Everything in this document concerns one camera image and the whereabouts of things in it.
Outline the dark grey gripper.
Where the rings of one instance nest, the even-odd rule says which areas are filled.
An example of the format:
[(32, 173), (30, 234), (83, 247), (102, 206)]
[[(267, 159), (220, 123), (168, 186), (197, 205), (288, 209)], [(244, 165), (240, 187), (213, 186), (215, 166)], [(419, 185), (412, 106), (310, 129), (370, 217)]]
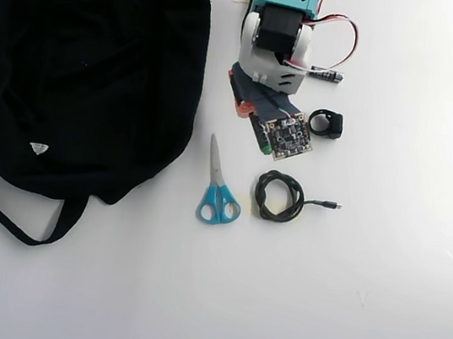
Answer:
[(239, 63), (235, 62), (228, 72), (230, 87), (232, 88), (236, 114), (247, 119), (255, 114), (262, 121), (281, 120), (289, 113), (295, 116), (301, 112), (292, 104), (285, 93), (251, 80)]

